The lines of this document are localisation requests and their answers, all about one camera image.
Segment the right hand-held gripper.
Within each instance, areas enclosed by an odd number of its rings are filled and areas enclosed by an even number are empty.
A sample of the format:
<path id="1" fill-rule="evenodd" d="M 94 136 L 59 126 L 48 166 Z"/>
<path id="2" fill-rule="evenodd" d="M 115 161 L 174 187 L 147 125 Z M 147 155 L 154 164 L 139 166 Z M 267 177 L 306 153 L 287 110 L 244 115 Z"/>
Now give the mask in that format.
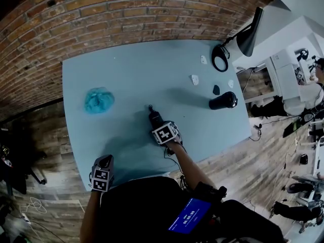
<path id="1" fill-rule="evenodd" d="M 179 136 L 178 127 L 173 121 L 165 122 L 151 133 L 158 145 L 164 145 L 169 141 L 175 141 L 177 136 Z"/>

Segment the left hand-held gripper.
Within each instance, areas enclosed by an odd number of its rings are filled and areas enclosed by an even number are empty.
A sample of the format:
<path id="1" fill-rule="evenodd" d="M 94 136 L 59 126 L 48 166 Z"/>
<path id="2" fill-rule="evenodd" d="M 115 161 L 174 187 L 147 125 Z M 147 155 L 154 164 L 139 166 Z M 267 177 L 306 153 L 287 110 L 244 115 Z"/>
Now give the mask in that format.
<path id="1" fill-rule="evenodd" d="M 95 160 L 91 172 L 92 191 L 107 192 L 111 187 L 113 175 L 113 155 L 104 155 Z"/>

